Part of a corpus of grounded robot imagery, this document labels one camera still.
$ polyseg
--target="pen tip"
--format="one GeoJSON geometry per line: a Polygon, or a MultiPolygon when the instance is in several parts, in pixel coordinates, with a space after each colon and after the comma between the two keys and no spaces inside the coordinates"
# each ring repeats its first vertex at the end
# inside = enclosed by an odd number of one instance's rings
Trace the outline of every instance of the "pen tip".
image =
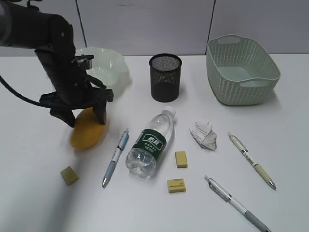
{"type": "Polygon", "coordinates": [[[209,177],[208,176],[204,176],[204,178],[205,178],[205,180],[207,181],[207,182],[209,182],[209,177]]]}
{"type": "Polygon", "coordinates": [[[105,188],[107,186],[108,180],[107,178],[104,178],[103,183],[102,183],[102,187],[105,188]]]}
{"type": "Polygon", "coordinates": [[[273,181],[271,181],[271,180],[268,181],[268,185],[271,186],[274,190],[277,189],[275,183],[273,181]]]}

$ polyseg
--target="woven basket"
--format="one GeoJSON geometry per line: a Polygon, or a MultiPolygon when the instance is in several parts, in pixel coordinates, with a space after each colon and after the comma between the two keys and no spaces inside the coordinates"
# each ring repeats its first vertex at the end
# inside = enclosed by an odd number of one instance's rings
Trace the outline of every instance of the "woven basket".
{"type": "Polygon", "coordinates": [[[259,104],[275,87],[280,71],[255,40],[225,35],[207,44],[207,76],[218,99],[226,105],[259,104]],[[226,40],[237,40],[225,43],[226,40]]]}

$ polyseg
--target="bottle cap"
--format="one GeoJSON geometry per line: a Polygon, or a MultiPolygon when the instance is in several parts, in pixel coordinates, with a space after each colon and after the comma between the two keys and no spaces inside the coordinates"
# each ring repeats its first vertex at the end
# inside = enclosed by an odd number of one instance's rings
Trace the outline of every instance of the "bottle cap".
{"type": "Polygon", "coordinates": [[[169,115],[171,115],[172,116],[172,119],[175,117],[175,115],[176,115],[176,110],[173,108],[173,107],[171,107],[171,106],[166,106],[163,110],[162,110],[162,112],[164,113],[164,112],[167,112],[169,115]]]}

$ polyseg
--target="gray wall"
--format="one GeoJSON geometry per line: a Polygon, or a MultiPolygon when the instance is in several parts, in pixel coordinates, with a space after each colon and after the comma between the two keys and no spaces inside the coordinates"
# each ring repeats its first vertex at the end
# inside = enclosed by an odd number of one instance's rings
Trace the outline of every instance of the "gray wall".
{"type": "Polygon", "coordinates": [[[78,0],[88,45],[123,55],[204,54],[213,0],[78,0]]]}
{"type": "MultiPolygon", "coordinates": [[[[123,55],[205,54],[210,39],[238,34],[269,53],[309,53],[308,0],[77,0],[88,46],[123,55]]],[[[77,48],[85,47],[75,0],[33,2],[42,12],[65,17],[77,48]]],[[[0,56],[34,56],[0,47],[0,56]]]]}
{"type": "Polygon", "coordinates": [[[210,38],[237,34],[269,53],[309,53],[309,0],[217,0],[210,38]]]}

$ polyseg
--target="black mesh pen holder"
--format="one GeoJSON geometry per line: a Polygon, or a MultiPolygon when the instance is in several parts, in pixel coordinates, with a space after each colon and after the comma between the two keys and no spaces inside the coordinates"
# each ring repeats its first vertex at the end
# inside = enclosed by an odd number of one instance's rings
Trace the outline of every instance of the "black mesh pen holder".
{"type": "Polygon", "coordinates": [[[150,61],[151,96],[158,102],[172,102],[179,95],[182,60],[172,54],[158,54],[150,61]]]}

